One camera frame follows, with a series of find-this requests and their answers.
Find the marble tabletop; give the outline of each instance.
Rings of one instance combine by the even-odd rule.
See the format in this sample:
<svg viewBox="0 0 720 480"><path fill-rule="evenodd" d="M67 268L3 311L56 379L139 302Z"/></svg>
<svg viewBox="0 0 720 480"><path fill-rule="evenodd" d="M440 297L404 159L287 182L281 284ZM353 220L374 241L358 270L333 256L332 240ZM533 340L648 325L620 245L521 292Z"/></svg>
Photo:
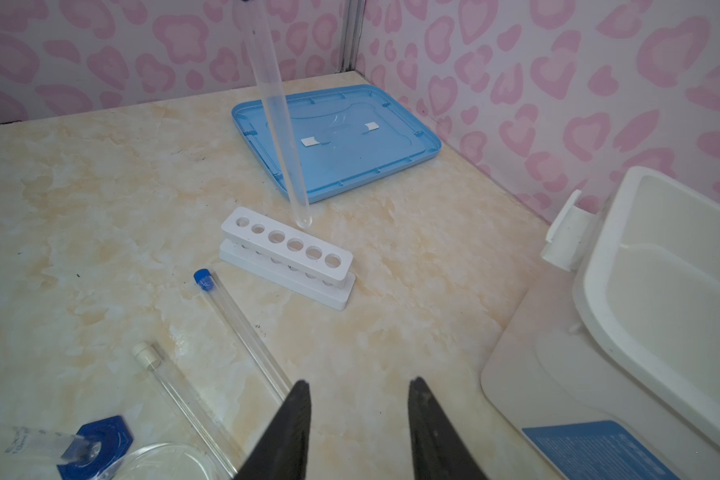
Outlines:
<svg viewBox="0 0 720 480"><path fill-rule="evenodd" d="M356 73L287 93L365 83ZM0 422L62 432L123 415L134 446L198 442L130 349L157 342L250 452L278 405L192 281L211 266L289 379L312 393L308 477L412 478L422 376L493 479L558 478L479 374L543 265L546 225L448 146L312 206L354 254L337 312L218 260L239 205L294 225L234 128L255 88L0 126ZM58 478L0 462L0 478Z"/></svg>

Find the petri dish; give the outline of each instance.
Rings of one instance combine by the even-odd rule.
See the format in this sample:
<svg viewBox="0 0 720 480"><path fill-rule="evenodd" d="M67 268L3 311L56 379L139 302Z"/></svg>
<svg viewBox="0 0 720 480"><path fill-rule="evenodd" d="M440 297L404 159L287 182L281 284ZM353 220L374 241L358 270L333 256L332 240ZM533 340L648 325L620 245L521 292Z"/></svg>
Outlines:
<svg viewBox="0 0 720 480"><path fill-rule="evenodd" d="M211 458L181 443L155 443L122 457L94 480L223 480Z"/></svg>

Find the white plastic bin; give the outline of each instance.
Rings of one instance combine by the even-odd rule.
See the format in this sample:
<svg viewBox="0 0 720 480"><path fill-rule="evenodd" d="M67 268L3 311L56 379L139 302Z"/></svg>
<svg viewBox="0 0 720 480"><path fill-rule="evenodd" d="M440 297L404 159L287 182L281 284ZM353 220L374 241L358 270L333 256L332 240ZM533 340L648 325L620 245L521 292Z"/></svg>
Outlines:
<svg viewBox="0 0 720 480"><path fill-rule="evenodd" d="M486 396L569 480L720 480L720 205L647 168L576 197Z"/></svg>

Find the blue hexagonal base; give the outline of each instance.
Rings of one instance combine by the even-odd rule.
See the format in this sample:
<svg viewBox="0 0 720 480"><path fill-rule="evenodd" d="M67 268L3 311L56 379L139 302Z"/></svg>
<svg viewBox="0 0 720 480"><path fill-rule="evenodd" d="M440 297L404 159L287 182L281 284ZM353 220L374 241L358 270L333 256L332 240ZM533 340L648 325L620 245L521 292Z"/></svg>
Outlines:
<svg viewBox="0 0 720 480"><path fill-rule="evenodd" d="M134 437L128 431L123 417L119 415L87 423L77 430L77 435L86 437L93 442L101 442L101 451L92 462L57 466L63 480L92 478L123 457L130 444L134 442Z"/></svg>

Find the wallpaper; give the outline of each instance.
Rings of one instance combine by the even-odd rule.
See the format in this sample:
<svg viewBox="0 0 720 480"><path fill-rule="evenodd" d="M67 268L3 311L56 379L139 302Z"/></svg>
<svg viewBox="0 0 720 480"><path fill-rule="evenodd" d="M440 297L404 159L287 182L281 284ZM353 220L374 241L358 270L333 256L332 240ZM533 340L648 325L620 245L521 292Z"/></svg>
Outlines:
<svg viewBox="0 0 720 480"><path fill-rule="evenodd" d="M720 0L366 0L357 70L533 211L633 165L720 202Z"/></svg>
<svg viewBox="0 0 720 480"><path fill-rule="evenodd" d="M0 123L254 84L239 0L0 0ZM335 73L344 2L266 0L285 80Z"/></svg>

